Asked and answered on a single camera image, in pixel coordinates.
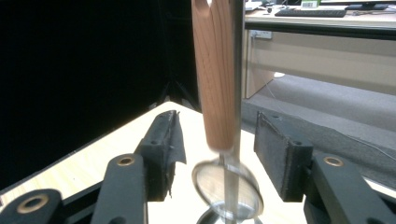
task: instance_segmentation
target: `office desk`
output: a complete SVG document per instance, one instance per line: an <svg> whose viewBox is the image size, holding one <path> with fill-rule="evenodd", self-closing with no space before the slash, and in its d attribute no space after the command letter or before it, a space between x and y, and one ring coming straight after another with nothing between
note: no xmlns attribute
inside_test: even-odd
<svg viewBox="0 0 396 224"><path fill-rule="evenodd" d="M396 14L283 18L275 12L246 15L247 97L268 71L396 95ZM273 37L255 38L250 30Z"/></svg>
<svg viewBox="0 0 396 224"><path fill-rule="evenodd" d="M187 165L177 163L172 188L173 197L163 203L148 203L149 223L196 223L207 206L195 192L191 171L196 163L218 157L205 142L202 114L174 103L165 103L135 119L113 133L93 142L70 157L54 164L15 189L1 195L7 204L25 192L34 189L57 189L63 198L79 192L103 179L107 163L114 157L132 153L144 137L154 118L163 111L180 112ZM253 152L254 135L242 132L241 161L253 171L264 199L263 223L305 223L301 203L283 203Z"/></svg>

